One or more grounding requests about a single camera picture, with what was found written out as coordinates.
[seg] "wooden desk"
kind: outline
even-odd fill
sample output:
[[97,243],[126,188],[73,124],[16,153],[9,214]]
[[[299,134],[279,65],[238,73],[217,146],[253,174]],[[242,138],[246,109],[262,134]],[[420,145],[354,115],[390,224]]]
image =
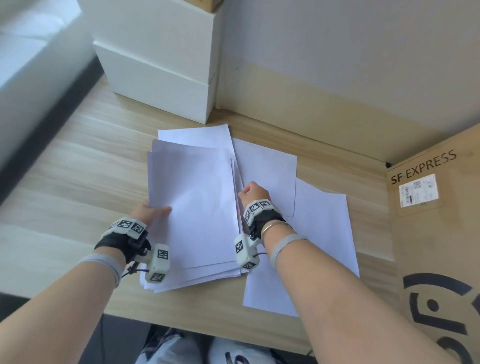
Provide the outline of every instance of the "wooden desk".
[[[384,163],[229,111],[210,120],[296,154],[299,178],[347,194],[361,278],[396,306]],[[147,198],[146,152],[157,129],[200,126],[115,95],[102,78],[0,208],[0,291],[32,297],[90,253],[112,221]],[[245,279],[153,294],[129,276],[106,313],[307,353],[300,320],[242,306]]]

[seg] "right hand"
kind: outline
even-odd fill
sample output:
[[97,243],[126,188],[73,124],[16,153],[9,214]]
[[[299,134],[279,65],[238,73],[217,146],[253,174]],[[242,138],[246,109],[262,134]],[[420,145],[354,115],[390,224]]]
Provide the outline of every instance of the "right hand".
[[263,187],[260,187],[255,182],[250,182],[245,186],[245,188],[239,192],[239,197],[243,208],[245,208],[250,202],[255,200],[264,200],[267,199],[272,201],[268,191]]

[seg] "gray floor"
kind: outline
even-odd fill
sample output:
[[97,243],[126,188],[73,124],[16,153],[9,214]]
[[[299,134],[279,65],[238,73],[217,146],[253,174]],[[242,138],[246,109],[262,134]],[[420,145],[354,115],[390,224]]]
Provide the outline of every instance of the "gray floor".
[[[27,299],[0,293],[0,321],[22,306]],[[126,318],[103,315],[103,347],[102,358],[102,325],[99,323],[85,348],[80,364],[134,364],[142,351],[151,325],[146,322]],[[211,338],[204,335],[205,344]],[[312,357],[279,351],[289,364],[314,364]]]

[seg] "forearm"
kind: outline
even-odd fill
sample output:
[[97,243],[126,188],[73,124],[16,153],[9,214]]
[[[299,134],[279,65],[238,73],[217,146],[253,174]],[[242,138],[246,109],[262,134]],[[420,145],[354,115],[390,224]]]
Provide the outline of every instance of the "forearm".
[[[95,252],[125,267],[119,250]],[[78,362],[114,288],[107,267],[95,262],[75,266],[0,324],[2,362]]]
[[[275,226],[265,236],[271,252],[294,233]],[[321,363],[455,363],[433,341],[371,292],[349,270],[309,241],[280,253],[277,270]]]

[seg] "white box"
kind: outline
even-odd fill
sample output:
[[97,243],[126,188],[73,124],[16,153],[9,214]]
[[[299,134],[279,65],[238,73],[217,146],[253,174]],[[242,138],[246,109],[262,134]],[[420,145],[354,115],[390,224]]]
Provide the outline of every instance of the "white box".
[[115,93],[206,124],[215,102],[217,73],[203,84],[97,41],[94,46]]
[[223,6],[183,0],[78,0],[95,40],[204,84],[217,73]]

